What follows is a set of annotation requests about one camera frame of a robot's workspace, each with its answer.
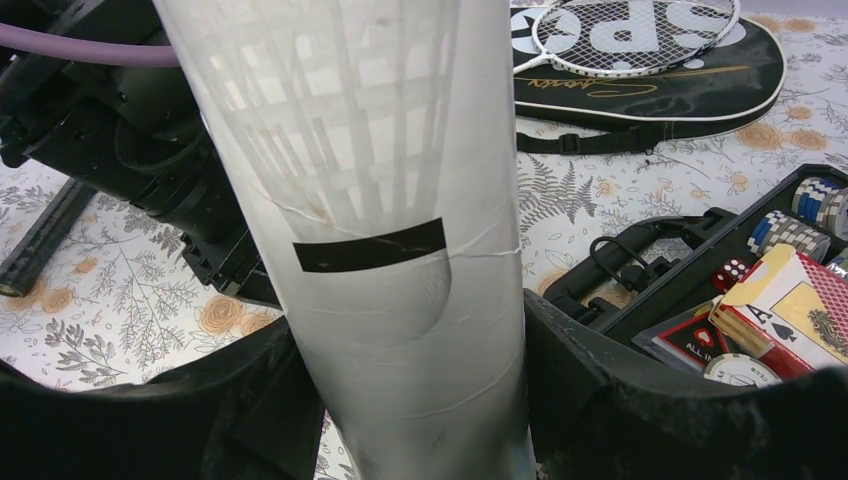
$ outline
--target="racket strings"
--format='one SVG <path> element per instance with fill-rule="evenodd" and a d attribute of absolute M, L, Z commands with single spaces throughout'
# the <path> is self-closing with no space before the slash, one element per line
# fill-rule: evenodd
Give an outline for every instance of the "racket strings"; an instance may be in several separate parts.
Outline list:
<path fill-rule="evenodd" d="M 611 71 L 653 68 L 715 42 L 733 17 L 732 7 L 732 0 L 577 0 L 548 11 L 539 20 L 537 38 L 567 64 Z"/>

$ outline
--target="table surface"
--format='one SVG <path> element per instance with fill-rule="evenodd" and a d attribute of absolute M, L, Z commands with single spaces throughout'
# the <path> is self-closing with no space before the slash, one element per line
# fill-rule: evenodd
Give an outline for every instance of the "table surface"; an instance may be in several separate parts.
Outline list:
<path fill-rule="evenodd" d="M 536 4 L 538 0 L 516 0 Z M 654 154 L 548 158 L 519 154 L 524 284 L 542 291 L 587 256 L 589 242 L 638 220 L 740 212 L 803 163 L 848 168 L 848 21 L 750 15 L 774 31 L 789 57 L 779 101 L 742 130 L 663 143 Z M 554 137 L 576 129 L 519 120 L 519 130 Z M 562 205 L 541 205 L 528 180 L 550 169 Z M 5 258 L 66 178 L 36 162 L 0 165 L 0 259 Z M 590 197 L 578 196 L 588 190 Z M 196 360 L 280 312 L 218 295 L 180 257 L 179 232 L 98 195 L 46 268 L 41 288 L 0 299 L 0 357 L 51 388 L 80 391 L 140 383 Z M 680 257 L 665 242 L 653 254 Z M 627 295 L 611 286 L 615 304 Z M 80 341 L 58 331 L 75 331 Z M 318 479 L 356 475 L 327 417 Z"/>

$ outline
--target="black card with red heart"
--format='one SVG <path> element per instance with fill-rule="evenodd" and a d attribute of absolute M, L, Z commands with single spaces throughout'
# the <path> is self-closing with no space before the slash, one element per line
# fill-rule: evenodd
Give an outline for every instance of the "black card with red heart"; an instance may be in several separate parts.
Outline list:
<path fill-rule="evenodd" d="M 709 321 L 708 302 L 636 335 L 633 342 L 663 363 L 681 370 L 703 372 L 716 357 L 736 348 Z"/>

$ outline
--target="purple tube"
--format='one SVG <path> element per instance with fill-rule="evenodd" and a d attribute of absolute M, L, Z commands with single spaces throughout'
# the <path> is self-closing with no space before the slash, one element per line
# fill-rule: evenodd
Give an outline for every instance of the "purple tube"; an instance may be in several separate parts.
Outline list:
<path fill-rule="evenodd" d="M 170 46 L 119 45 L 60 37 L 0 23 L 0 45 L 36 55 L 119 67 L 179 67 Z"/>

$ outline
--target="badminton shuttlecock tube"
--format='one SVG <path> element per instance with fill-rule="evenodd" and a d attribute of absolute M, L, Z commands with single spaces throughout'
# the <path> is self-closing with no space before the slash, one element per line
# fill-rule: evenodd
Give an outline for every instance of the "badminton shuttlecock tube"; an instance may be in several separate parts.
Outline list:
<path fill-rule="evenodd" d="M 508 6 L 154 3 L 363 479 L 532 479 Z"/>

